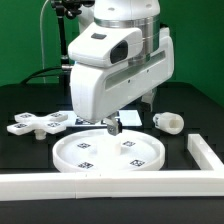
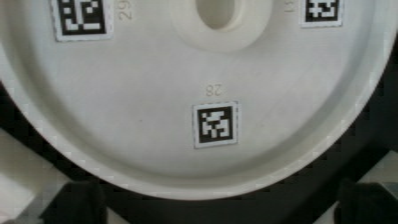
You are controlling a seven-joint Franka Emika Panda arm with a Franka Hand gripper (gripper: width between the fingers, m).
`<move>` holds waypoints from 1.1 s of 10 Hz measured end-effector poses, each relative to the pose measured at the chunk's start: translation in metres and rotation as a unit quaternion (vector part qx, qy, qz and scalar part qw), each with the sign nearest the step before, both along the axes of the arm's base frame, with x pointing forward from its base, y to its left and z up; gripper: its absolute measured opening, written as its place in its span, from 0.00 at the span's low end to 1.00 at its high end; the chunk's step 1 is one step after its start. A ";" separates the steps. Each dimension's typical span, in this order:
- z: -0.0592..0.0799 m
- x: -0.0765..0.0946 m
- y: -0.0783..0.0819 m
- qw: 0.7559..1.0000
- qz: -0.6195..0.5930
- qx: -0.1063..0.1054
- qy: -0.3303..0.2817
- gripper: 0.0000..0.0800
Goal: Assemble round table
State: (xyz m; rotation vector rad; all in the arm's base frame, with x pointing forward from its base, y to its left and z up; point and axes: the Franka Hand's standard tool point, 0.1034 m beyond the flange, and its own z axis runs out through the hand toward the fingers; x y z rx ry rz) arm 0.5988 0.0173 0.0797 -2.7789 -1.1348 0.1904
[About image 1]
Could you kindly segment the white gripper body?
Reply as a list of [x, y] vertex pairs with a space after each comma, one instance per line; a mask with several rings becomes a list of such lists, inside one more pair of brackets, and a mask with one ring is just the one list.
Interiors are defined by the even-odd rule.
[[139, 66], [127, 62], [103, 69], [76, 63], [70, 89], [75, 114], [97, 123], [168, 80], [174, 70], [173, 42], [160, 38], [151, 59]]

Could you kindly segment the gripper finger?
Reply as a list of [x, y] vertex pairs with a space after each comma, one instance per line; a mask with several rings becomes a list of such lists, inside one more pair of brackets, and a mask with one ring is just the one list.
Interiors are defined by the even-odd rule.
[[109, 134], [116, 136], [122, 132], [122, 123], [114, 120], [111, 124], [107, 125], [107, 131]]

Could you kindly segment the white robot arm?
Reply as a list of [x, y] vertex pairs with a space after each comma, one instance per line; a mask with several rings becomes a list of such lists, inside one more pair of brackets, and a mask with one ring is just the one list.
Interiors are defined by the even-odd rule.
[[93, 22], [68, 47], [73, 110], [122, 131], [116, 112], [168, 80], [174, 71], [170, 30], [158, 0], [95, 0]]

